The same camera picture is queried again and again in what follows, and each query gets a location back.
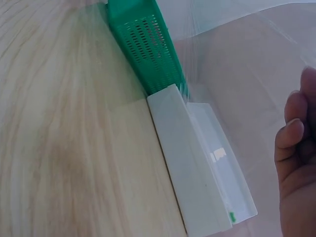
plastic wrap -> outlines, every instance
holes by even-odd
[[[211,105],[259,213],[214,236],[282,236],[274,140],[302,69],[316,66],[316,3],[197,0],[183,4],[183,15],[172,21],[172,4],[166,11],[158,2],[191,102]]]

white plastic box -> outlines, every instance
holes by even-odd
[[[209,104],[185,104],[176,85],[147,99],[189,237],[257,215],[231,146]]]

light wood grain surface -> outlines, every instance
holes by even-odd
[[[80,5],[0,1],[0,236],[185,236],[141,87]]]

